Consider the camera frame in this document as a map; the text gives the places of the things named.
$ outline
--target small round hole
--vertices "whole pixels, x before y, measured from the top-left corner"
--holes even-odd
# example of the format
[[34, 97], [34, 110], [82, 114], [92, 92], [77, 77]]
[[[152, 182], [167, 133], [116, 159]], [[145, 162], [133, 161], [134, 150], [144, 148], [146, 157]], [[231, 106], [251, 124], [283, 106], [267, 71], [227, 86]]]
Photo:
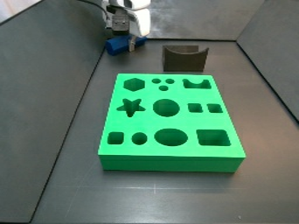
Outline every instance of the small round hole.
[[152, 83], [157, 84], [160, 83], [161, 81], [158, 79], [152, 79]]
[[146, 135], [144, 133], [137, 132], [137, 133], [133, 134], [133, 136], [132, 136], [132, 142], [134, 144], [141, 145], [141, 144], [145, 143], [145, 141], [146, 141]]
[[167, 90], [168, 90], [168, 87], [167, 87], [167, 86], [160, 86], [158, 89], [160, 89], [161, 91], [167, 91]]
[[173, 80], [172, 80], [172, 79], [167, 79], [165, 82], [167, 82], [168, 84], [173, 84]]

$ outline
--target square hole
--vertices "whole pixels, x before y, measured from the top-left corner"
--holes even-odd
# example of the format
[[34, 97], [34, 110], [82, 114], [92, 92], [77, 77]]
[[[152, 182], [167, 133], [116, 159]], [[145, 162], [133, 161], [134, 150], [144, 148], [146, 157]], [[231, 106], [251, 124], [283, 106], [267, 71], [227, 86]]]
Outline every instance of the square hole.
[[229, 146], [229, 137], [224, 129], [197, 129], [199, 144], [212, 146]]
[[109, 132], [106, 137], [108, 144], [121, 144], [124, 142], [122, 132]]
[[188, 110], [192, 113], [201, 113], [201, 105], [199, 103], [188, 103]]
[[208, 110], [211, 113], [223, 113], [220, 105], [215, 103], [208, 104]]

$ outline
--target cable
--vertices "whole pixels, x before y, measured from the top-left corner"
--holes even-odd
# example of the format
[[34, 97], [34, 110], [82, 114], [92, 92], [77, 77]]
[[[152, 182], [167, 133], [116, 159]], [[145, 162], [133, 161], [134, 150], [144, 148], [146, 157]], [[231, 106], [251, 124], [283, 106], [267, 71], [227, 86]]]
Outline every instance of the cable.
[[98, 4], [92, 3], [90, 1], [86, 1], [86, 0], [77, 0], [77, 1], [82, 2], [82, 3], [86, 3], [86, 4], [93, 4], [94, 6], [97, 6], [104, 11], [104, 13], [106, 15], [106, 20], [109, 20], [108, 13], [106, 13], [106, 11], [102, 9], [102, 7]]

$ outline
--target hexagon hole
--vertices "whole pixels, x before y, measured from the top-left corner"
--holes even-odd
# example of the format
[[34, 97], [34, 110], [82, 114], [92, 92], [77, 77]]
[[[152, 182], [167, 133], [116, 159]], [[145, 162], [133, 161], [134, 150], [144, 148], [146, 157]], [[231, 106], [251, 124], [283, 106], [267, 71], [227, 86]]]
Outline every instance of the hexagon hole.
[[138, 80], [137, 78], [129, 79], [124, 81], [124, 88], [130, 91], [137, 91], [145, 88], [145, 82]]

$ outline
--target shape sorter board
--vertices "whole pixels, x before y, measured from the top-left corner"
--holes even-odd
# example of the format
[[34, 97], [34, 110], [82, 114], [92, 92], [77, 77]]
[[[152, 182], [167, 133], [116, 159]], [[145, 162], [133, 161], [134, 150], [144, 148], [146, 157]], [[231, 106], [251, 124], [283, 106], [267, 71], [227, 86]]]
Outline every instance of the shape sorter board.
[[245, 153], [212, 76], [118, 74], [97, 154], [104, 170], [235, 172]]

